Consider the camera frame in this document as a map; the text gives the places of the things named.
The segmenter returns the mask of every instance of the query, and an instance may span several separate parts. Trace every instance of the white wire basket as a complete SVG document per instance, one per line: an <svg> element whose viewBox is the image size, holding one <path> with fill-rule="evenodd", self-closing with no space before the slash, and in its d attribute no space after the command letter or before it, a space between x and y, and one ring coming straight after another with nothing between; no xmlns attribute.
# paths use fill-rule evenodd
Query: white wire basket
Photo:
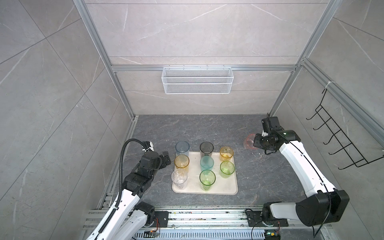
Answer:
<svg viewBox="0 0 384 240"><path fill-rule="evenodd" d="M166 67L161 79L166 94L229 93L233 72L225 66Z"/></svg>

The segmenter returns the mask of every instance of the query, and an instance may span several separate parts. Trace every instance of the white tray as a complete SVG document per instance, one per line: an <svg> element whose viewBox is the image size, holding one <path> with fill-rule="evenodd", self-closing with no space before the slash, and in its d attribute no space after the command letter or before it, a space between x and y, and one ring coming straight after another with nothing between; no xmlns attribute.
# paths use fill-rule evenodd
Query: white tray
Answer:
<svg viewBox="0 0 384 240"><path fill-rule="evenodd" d="M172 183L172 190L178 193L194 193L194 194L222 194L222 195L235 195L237 193L237 179L236 179L236 166L235 172L228 178L222 178L220 176L220 153L212 153L214 159L214 167L212 172L216 175L216 181L208 191L204 191L200 182L200 152L189 152L189 166L188 166L188 179L187 185L180 189Z"/></svg>

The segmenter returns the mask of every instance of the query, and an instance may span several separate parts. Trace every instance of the green cup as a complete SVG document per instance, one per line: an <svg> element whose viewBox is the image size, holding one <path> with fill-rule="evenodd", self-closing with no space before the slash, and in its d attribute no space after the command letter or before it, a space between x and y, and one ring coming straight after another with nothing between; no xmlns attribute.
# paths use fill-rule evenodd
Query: green cup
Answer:
<svg viewBox="0 0 384 240"><path fill-rule="evenodd" d="M224 161L220 164L220 176L228 178L235 171L235 165L230 161Z"/></svg>
<svg viewBox="0 0 384 240"><path fill-rule="evenodd" d="M204 191L208 191L216 181L216 176L211 170L204 170L200 173L200 182Z"/></svg>

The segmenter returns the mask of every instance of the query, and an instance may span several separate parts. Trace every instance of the white robotic arm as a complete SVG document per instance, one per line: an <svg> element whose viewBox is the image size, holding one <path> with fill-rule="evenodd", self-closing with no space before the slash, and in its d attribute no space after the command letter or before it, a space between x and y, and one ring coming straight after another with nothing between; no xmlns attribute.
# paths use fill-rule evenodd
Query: white robotic arm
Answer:
<svg viewBox="0 0 384 240"><path fill-rule="evenodd" d="M307 196L297 203L264 204L262 219L300 220L306 226L339 221L349 202L348 194L337 190L325 178L293 130L284 130L277 117L268 116L262 120L262 124L263 133L256 134L253 145L263 149L265 154L280 151L291 164Z"/></svg>
<svg viewBox="0 0 384 240"><path fill-rule="evenodd" d="M141 144L145 153L123 181L122 163L124 152L127 144L132 141ZM131 240L140 228L151 226L155 218L155 208L145 202L137 203L143 193L150 187L157 171L169 164L168 152L163 152L162 155L154 152L152 142L141 142L133 138L128 139L123 144L120 154L118 196L87 240ZM123 224L133 208L134 211Z"/></svg>
<svg viewBox="0 0 384 240"><path fill-rule="evenodd" d="M335 186L320 172L299 141L284 143L279 151L291 164L307 197L321 192L331 192Z"/></svg>
<svg viewBox="0 0 384 240"><path fill-rule="evenodd" d="M99 230L100 230L101 226L106 222L106 220L110 216L112 210L115 208L115 204L116 204L117 198L113 202L112 206L109 208L108 212L105 214L105 216L103 217L103 219L101 220L99 225L92 232L92 234L87 238L87 240L97 240L97 239L104 239L104 240L112 240L112 239L117 240L117 239L119 239L119 240L123 240L123 239L131 239L131 237L137 232L137 230L135 232L133 232L132 235L130 235L129 233L126 233L124 230L122 231L122 228L120 228L120 226L124 222L125 218L128 216L128 213L139 202L139 200L140 200L139 196L137 196L137 195L133 196L131 191L128 191L127 189L123 189L122 195L121 195L121 202L119 204L119 207L116 209L115 213L113 214L112 218L109 220L109 222L108 222L107 226L105 227L105 229L101 233L99 233ZM134 216L134 215L137 215L138 214L137 211L140 211L140 210L135 210L131 214L131 217ZM145 223L147 222L147 216L144 213L142 215L145 216L145 221L143 222L142 219L141 219L141 221L138 222L138 223L141 224L139 229L141 227L143 227L145 225Z"/></svg>

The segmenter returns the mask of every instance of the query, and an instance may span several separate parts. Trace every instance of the clear cup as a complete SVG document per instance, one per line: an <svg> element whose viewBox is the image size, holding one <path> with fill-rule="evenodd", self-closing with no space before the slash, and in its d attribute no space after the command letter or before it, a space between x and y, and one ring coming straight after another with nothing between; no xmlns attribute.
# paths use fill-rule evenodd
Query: clear cup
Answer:
<svg viewBox="0 0 384 240"><path fill-rule="evenodd" d="M214 160L210 156L204 156L200 159L200 168L201 171L204 171L206 169L212 170L214 167Z"/></svg>
<svg viewBox="0 0 384 240"><path fill-rule="evenodd" d="M210 156L212 157L212 152L214 151L214 145L210 142L203 142L200 144L200 156Z"/></svg>
<svg viewBox="0 0 384 240"><path fill-rule="evenodd" d="M184 154L186 156L189 156L189 143L186 141L180 141L176 143L176 156Z"/></svg>
<svg viewBox="0 0 384 240"><path fill-rule="evenodd" d="M186 170L179 168L173 171L171 175L172 182L176 187L183 189L187 186L188 173Z"/></svg>
<svg viewBox="0 0 384 240"><path fill-rule="evenodd" d="M211 170L204 170L200 173L200 182L204 191L208 191L216 181L216 176Z"/></svg>
<svg viewBox="0 0 384 240"><path fill-rule="evenodd" d="M176 168L185 169L188 172L189 157L182 154L175 158Z"/></svg>
<svg viewBox="0 0 384 240"><path fill-rule="evenodd" d="M233 157L232 148L225 146L220 149L220 160L222 162L229 161L231 157Z"/></svg>
<svg viewBox="0 0 384 240"><path fill-rule="evenodd" d="M220 164L220 176L228 178L235 171L235 165L229 161L224 161Z"/></svg>

